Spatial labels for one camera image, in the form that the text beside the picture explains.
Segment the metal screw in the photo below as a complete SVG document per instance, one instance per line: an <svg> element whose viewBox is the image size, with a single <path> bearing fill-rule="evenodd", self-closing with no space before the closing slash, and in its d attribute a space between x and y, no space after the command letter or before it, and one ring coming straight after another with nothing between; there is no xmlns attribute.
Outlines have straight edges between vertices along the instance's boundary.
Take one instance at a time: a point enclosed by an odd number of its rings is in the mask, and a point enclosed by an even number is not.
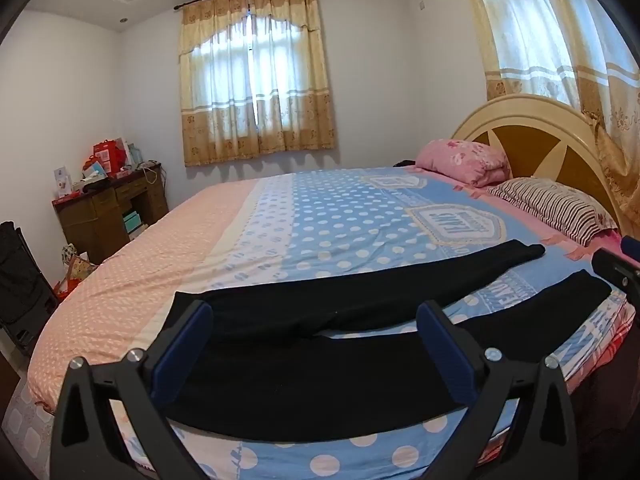
<svg viewBox="0 0 640 480"><path fill-rule="evenodd" d="M83 364L84 359L79 356L74 357L73 359L71 359L71 361L69 361L69 368L71 368L72 370L78 370L78 368L81 368Z"/></svg>
<svg viewBox="0 0 640 480"><path fill-rule="evenodd" d="M492 363L497 363L500 359L502 359L502 352L500 352L497 348L487 348L484 351L484 357L486 357Z"/></svg>
<svg viewBox="0 0 640 480"><path fill-rule="evenodd" d="M133 350L129 350L127 352L127 361L131 361L132 363L137 363L145 356L145 351L142 348L134 348Z"/></svg>
<svg viewBox="0 0 640 480"><path fill-rule="evenodd" d="M558 359L556 359L552 355L548 355L545 357L545 366L547 368L551 368L552 370L555 370L556 368L559 367L559 365L560 363L558 362Z"/></svg>

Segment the red box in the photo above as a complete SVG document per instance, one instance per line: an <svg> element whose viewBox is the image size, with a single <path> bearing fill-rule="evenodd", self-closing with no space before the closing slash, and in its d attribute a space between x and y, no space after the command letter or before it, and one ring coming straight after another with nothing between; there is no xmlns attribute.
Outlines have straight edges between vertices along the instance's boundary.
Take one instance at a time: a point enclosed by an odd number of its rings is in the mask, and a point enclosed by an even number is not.
<svg viewBox="0 0 640 480"><path fill-rule="evenodd" d="M94 146L94 156L100 162L107 175L113 176L127 160L127 153L121 150L115 140L105 140Z"/></svg>

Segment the floral curtain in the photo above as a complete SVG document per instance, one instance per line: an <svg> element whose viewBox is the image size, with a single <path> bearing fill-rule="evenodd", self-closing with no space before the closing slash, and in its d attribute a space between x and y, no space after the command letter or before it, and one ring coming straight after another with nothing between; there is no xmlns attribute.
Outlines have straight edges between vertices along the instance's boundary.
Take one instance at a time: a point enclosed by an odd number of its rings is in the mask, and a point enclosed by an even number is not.
<svg viewBox="0 0 640 480"><path fill-rule="evenodd" d="M469 0L487 97L532 93L595 120L600 163L640 224L640 70L597 0Z"/></svg>
<svg viewBox="0 0 640 480"><path fill-rule="evenodd" d="M184 160L335 146L318 0L204 0L183 10Z"/></svg>

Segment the pink floral pillow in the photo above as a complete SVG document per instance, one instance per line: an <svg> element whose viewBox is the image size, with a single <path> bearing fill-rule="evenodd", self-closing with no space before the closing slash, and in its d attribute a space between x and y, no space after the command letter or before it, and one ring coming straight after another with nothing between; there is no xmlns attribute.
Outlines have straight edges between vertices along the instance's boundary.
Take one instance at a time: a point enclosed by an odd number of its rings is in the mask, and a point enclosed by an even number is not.
<svg viewBox="0 0 640 480"><path fill-rule="evenodd" d="M504 152L469 140L432 140L422 149L415 165L474 187L499 184L511 178Z"/></svg>

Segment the arched headboard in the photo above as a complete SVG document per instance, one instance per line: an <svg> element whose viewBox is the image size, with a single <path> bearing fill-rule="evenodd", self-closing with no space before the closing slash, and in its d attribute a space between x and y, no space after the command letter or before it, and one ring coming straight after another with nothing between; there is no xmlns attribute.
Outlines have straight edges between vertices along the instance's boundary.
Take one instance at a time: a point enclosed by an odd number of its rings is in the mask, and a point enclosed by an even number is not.
<svg viewBox="0 0 640 480"><path fill-rule="evenodd" d="M510 94L478 108L453 138L502 149L514 177L550 178L588 193L611 213L623 235L633 234L602 173L590 122L577 110L542 96Z"/></svg>

